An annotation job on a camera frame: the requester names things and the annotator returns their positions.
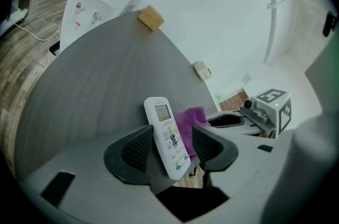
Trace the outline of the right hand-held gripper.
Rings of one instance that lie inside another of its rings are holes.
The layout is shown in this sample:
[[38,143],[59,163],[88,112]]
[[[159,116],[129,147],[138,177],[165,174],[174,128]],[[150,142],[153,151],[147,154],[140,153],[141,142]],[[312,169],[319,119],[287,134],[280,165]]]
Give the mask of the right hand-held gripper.
[[[266,137],[277,139],[291,121],[291,93],[271,88],[251,99],[254,104],[250,118],[266,132]],[[209,115],[207,121],[222,135],[232,133],[258,136],[262,131],[239,111],[216,112]]]

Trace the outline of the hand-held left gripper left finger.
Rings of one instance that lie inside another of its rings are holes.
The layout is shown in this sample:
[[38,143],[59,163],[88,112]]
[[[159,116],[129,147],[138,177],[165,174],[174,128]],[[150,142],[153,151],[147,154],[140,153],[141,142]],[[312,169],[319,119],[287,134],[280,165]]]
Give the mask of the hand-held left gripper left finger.
[[153,127],[74,144],[20,187],[53,222],[176,222],[151,188]]

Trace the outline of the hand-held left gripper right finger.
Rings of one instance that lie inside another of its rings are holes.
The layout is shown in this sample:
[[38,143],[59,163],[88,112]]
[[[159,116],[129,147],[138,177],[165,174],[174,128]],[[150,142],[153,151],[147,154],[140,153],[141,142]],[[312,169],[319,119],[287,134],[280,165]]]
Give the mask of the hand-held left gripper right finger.
[[269,139],[193,126],[192,139],[212,186],[228,197],[194,222],[261,223],[264,207],[286,161],[292,132]]

